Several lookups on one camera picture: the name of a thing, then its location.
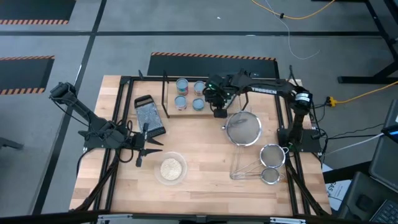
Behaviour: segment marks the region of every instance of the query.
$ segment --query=glass bowl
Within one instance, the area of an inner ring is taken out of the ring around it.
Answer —
[[[162,177],[162,174],[160,173],[160,167],[162,166],[163,161],[165,161],[166,159],[175,159],[176,161],[178,161],[181,164],[182,167],[182,171],[180,176],[175,179],[175,180],[167,180],[164,177]],[[164,185],[176,185],[181,183],[181,181],[185,178],[186,174],[187,174],[187,162],[185,161],[184,157],[177,153],[177,152],[166,152],[165,154],[163,154],[160,159],[158,161],[156,161],[155,163],[155,177],[156,179],[164,184]]]

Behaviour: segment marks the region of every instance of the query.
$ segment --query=concrete floor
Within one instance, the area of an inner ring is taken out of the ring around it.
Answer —
[[[88,31],[93,27],[100,0],[79,0],[67,26],[0,26],[0,30]],[[276,11],[302,16],[325,5],[324,2],[269,0]],[[390,34],[397,25],[382,1],[372,1],[380,20]],[[302,21],[285,20],[292,31],[376,31],[364,4],[334,3],[316,17]],[[286,31],[272,14],[250,1],[229,0],[113,0],[108,1],[99,31]],[[57,82],[74,82],[88,37],[0,37],[0,57],[55,55],[47,90],[42,95],[0,97],[0,136],[25,144],[21,151],[0,151],[0,216],[26,215],[31,212],[62,112],[48,99]],[[296,78],[322,103],[326,96],[339,100],[379,88],[379,85],[340,85],[337,76],[370,76],[392,62],[386,43],[380,37],[287,37],[243,36],[124,36],[97,37],[81,84],[79,99],[94,109],[103,75],[146,73],[151,52],[195,52],[203,54],[252,55],[278,59],[281,78],[293,65]],[[329,136],[382,123],[397,88],[375,93],[352,103],[327,108],[320,123]],[[75,169],[82,153],[83,139],[77,134],[84,127],[71,121],[54,173],[44,213],[65,212],[75,185]],[[363,134],[378,133],[379,129]],[[358,141],[330,141],[328,150]],[[376,141],[332,154],[325,163],[339,168],[370,160]]]

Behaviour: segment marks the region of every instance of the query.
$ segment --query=orange black striped tape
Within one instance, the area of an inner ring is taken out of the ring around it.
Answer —
[[[55,59],[55,56],[51,55],[51,56],[28,56],[28,57],[0,57],[0,60],[28,60],[28,59]]]
[[[30,93],[43,93],[45,88],[17,88],[0,90],[0,95],[16,95],[16,94],[30,94]]]
[[[251,60],[271,60],[271,61],[276,61],[276,58],[271,58],[271,57],[250,57],[250,56],[233,56],[233,55],[183,54],[183,53],[167,53],[167,52],[152,52],[151,55],[183,56],[183,57],[233,58],[233,59],[251,59]]]
[[[0,25],[65,25],[63,19],[0,19]]]

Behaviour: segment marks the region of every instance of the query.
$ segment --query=yellow cable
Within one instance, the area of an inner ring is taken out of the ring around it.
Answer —
[[[270,10],[269,8],[267,8],[267,7],[265,7],[265,6],[263,6],[263,5],[259,4],[259,3],[257,3],[255,0],[251,0],[251,1],[252,1],[254,4],[256,4],[256,5],[260,6],[260,7],[262,7],[263,9],[266,9],[266,10],[268,10],[269,12],[272,12],[272,13],[274,13],[275,15],[280,16],[279,13],[274,12],[274,11]],[[332,1],[329,2],[326,6],[323,6],[321,9],[319,9],[319,10],[316,11],[316,12],[314,12],[313,14],[310,14],[310,15],[307,15],[307,16],[304,16],[304,17],[290,17],[290,16],[285,16],[285,15],[284,15],[284,18],[295,19],[295,20],[307,19],[307,18],[309,18],[309,17],[315,16],[316,14],[318,14],[319,12],[321,12],[322,10],[326,9],[327,7],[329,7],[329,6],[330,6],[333,2],[335,2],[335,1],[336,1],[336,0],[332,0]]]
[[[351,98],[351,99],[349,99],[349,100],[345,100],[345,101],[338,101],[338,100],[335,100],[335,103],[336,103],[336,104],[338,104],[338,103],[348,103],[348,102],[353,101],[353,100],[356,100],[356,99],[358,99],[358,98],[360,98],[360,97],[362,97],[362,96],[366,96],[366,95],[369,95],[369,94],[371,94],[371,93],[375,93],[375,92],[377,92],[377,91],[380,91],[380,90],[384,90],[384,89],[386,89],[386,88],[389,88],[389,87],[391,87],[391,86],[393,86],[393,85],[395,85],[395,84],[398,84],[398,81],[396,81],[396,82],[394,82],[394,83],[391,83],[390,85],[386,85],[385,87],[379,88],[379,89],[377,89],[377,90],[372,90],[372,91],[369,91],[369,92],[364,93],[364,94],[362,94],[362,95],[355,96],[354,98]]]

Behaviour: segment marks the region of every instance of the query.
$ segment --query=wooden tabletop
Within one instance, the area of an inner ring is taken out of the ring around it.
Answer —
[[[120,76],[104,76],[95,108],[95,113],[111,119]],[[160,148],[164,152],[180,153],[188,164],[188,172],[183,182],[174,186],[161,184],[154,175],[154,164],[159,162],[163,152],[153,153],[143,158],[142,167],[135,162],[119,164],[112,212],[128,213],[171,213],[171,214],[208,214],[208,215],[292,215],[287,180],[276,185],[266,185],[259,179],[231,180],[229,170],[236,147],[232,145],[226,133],[221,130],[225,119],[212,115],[181,116],[167,119],[160,104],[162,82],[135,81],[129,117],[137,129],[134,111],[134,99],[142,95],[152,95],[167,133],[155,137],[164,144],[156,146],[147,143],[146,148]],[[122,99],[119,119],[123,112]],[[249,93],[247,110],[259,117],[262,123],[262,135],[253,146],[244,149],[244,159],[255,161],[259,150],[266,144],[277,144],[278,128],[275,99],[272,95]],[[305,127],[310,127],[309,118]],[[124,160],[130,157],[130,151],[123,150]],[[331,212],[325,183],[319,161],[310,153],[301,153],[305,183],[318,203],[327,212]],[[70,208],[79,206],[98,182],[104,149],[95,149],[87,154],[80,166]],[[299,211],[303,213],[299,188],[296,186]],[[108,186],[104,188],[100,208],[104,208]]]

